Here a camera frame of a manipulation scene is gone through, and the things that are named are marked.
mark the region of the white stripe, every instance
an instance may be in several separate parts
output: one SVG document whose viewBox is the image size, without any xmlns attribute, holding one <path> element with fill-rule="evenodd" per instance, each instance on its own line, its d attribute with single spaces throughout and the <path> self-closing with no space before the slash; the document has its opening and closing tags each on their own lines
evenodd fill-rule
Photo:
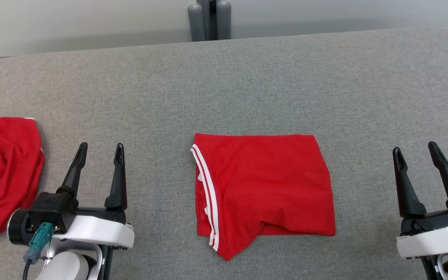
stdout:
<svg viewBox="0 0 448 280">
<path fill-rule="evenodd" d="M 194 160 L 196 161 L 196 164 L 198 166 L 199 175 L 201 176 L 203 174 L 203 170 L 201 168 L 200 161 L 198 160 L 197 155 L 194 153 L 194 149 L 191 149 L 191 152 L 192 152 L 192 154 L 194 156 Z M 202 180 L 201 182 L 203 182 L 203 188 L 205 190 L 205 198 L 206 198 L 206 208 L 205 209 L 207 209 L 207 208 L 210 209 L 210 197 L 208 196 L 207 183 L 206 183 L 205 180 Z M 210 231 L 210 241 L 209 241 L 208 244 L 210 246 L 212 246 L 212 241 L 213 241 L 212 237 L 214 236 L 215 231 L 214 231 L 214 225 L 212 224 L 212 218 L 210 217 L 210 213 L 209 212 L 210 211 L 205 211 L 206 215 L 208 216 L 208 222 L 210 223 L 210 229 L 212 229 Z"/>
<path fill-rule="evenodd" d="M 24 119 L 32 119 L 34 122 L 36 121 L 33 117 L 24 117 Z"/>
<path fill-rule="evenodd" d="M 193 144 L 194 149 L 198 155 L 198 158 L 201 160 L 201 165 L 203 167 L 203 171 L 205 172 L 205 177 L 208 183 L 208 190 L 210 190 L 210 200 L 212 203 L 212 217 L 213 217 L 213 226 L 215 228 L 215 241 L 213 244 L 213 249 L 217 251 L 219 248 L 219 215 L 217 210 L 217 197 L 215 196 L 214 184 L 212 182 L 212 178 L 210 177 L 210 172 L 208 170 L 207 163 L 201 154 L 200 149 L 196 144 Z"/>
</svg>

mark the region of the gray fabric surface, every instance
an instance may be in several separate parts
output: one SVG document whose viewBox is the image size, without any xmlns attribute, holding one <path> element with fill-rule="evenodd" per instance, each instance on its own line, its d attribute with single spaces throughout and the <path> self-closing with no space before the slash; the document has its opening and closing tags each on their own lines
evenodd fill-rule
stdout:
<svg viewBox="0 0 448 280">
<path fill-rule="evenodd" d="M 448 30 L 377 30 L 49 53 L 0 59 L 0 116 L 33 117 L 55 191 L 89 142 L 78 199 L 101 206 L 126 148 L 135 248 L 111 279 L 425 279 L 400 258 L 391 151 L 428 211 L 445 192 L 427 143 L 448 158 Z M 261 236 L 229 262 L 196 234 L 195 132 L 316 135 L 331 173 L 335 237 Z M 0 234 L 0 279 L 25 247 Z M 33 266 L 30 278 L 41 266 Z"/>
</svg>

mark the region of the robotic arm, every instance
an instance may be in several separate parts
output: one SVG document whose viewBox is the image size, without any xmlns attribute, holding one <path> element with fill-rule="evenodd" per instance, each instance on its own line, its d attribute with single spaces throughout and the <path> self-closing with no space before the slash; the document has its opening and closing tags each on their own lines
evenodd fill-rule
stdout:
<svg viewBox="0 0 448 280">
<path fill-rule="evenodd" d="M 80 144 L 56 193 L 40 193 L 30 209 L 17 209 L 7 234 L 11 243 L 29 246 L 23 279 L 30 264 L 44 259 L 36 280 L 108 280 L 114 250 L 132 248 L 135 234 L 126 223 L 127 191 L 124 148 L 117 145 L 114 178 L 105 208 L 79 207 L 77 191 L 88 144 Z M 41 250 L 46 252 L 41 257 Z M 95 257 L 71 250 L 87 250 Z"/>
<path fill-rule="evenodd" d="M 401 234 L 397 249 L 401 257 L 421 259 L 429 280 L 448 280 L 448 161 L 435 142 L 428 149 L 435 167 L 440 171 L 446 190 L 446 210 L 427 213 L 419 202 L 407 176 L 407 163 L 400 148 L 393 149 L 395 181 L 399 200 Z"/>
</svg>

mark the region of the white side stripe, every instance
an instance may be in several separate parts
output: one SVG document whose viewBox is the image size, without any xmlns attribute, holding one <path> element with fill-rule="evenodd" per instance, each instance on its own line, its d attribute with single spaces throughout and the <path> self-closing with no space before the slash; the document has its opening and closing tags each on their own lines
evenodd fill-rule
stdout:
<svg viewBox="0 0 448 280">
<path fill-rule="evenodd" d="M 203 155 L 201 154 L 200 149 L 198 148 L 198 146 L 196 144 L 193 144 L 192 147 L 196 151 L 196 154 L 198 155 L 198 158 L 201 161 L 201 167 L 203 168 L 203 172 L 204 172 L 204 175 L 206 178 L 206 180 L 203 180 L 203 182 L 205 184 L 205 181 L 206 181 L 208 184 L 208 190 L 209 190 L 208 195 L 210 195 L 210 202 L 212 204 L 211 215 L 213 218 L 213 219 L 209 218 L 209 220 L 210 221 L 213 220 L 213 229 L 215 230 L 214 236 L 212 234 L 210 234 L 210 245 L 212 245 L 212 238 L 214 237 L 215 240 L 213 242 L 212 248 L 217 251 L 217 249 L 219 248 L 219 213 L 217 210 L 217 197 L 215 196 L 215 188 L 214 188 L 214 184 L 212 182 L 212 178 L 210 177 L 210 172 L 208 170 L 207 163 L 205 162 L 205 159 L 203 158 Z"/>
<path fill-rule="evenodd" d="M 196 161 L 196 164 L 198 166 L 198 170 L 199 170 L 199 177 L 201 177 L 201 175 L 203 174 L 203 169 L 201 168 L 200 165 L 200 161 L 198 160 L 198 156 L 196 155 L 194 149 L 191 149 L 191 152 L 194 156 L 194 160 Z M 209 241 L 209 245 L 212 246 L 212 241 L 213 241 L 213 236 L 215 234 L 214 231 L 214 225 L 212 224 L 212 217 L 210 216 L 210 197 L 208 195 L 208 191 L 207 191 L 207 182 L 205 179 L 201 180 L 201 182 L 203 182 L 203 188 L 205 190 L 205 198 L 206 198 L 206 208 L 205 208 L 205 213 L 208 216 L 208 222 L 210 223 L 210 241 Z"/>
</svg>

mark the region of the red fabric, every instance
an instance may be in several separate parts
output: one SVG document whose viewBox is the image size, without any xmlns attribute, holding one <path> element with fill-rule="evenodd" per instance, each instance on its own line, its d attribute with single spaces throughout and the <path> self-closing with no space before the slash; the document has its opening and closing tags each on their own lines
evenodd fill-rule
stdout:
<svg viewBox="0 0 448 280">
<path fill-rule="evenodd" d="M 41 137 L 33 119 L 0 118 L 0 232 L 17 208 L 29 208 L 37 195 L 44 164 Z"/>
<path fill-rule="evenodd" d="M 191 150 L 198 234 L 211 236 L 225 260 L 258 235 L 335 234 L 329 171 L 314 136 L 197 133 Z"/>
</svg>

